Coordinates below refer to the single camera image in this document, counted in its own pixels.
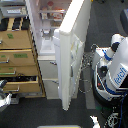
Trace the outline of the black white robot base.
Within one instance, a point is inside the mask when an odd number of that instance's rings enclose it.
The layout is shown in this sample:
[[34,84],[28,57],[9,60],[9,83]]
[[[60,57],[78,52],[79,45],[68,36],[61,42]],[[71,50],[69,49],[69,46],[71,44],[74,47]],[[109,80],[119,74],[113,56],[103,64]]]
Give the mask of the black white robot base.
[[116,106],[128,96],[128,62],[119,50],[97,48],[92,70],[93,92],[101,104]]

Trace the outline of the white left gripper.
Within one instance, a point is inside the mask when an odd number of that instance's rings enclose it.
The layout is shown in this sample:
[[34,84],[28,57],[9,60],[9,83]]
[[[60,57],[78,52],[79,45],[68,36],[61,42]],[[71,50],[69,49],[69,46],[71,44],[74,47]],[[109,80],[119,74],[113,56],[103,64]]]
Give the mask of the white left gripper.
[[[6,85],[7,80],[1,80],[0,81],[0,89],[3,89],[3,87]],[[5,110],[7,106],[11,103],[11,93],[3,93],[0,91],[0,112]]]

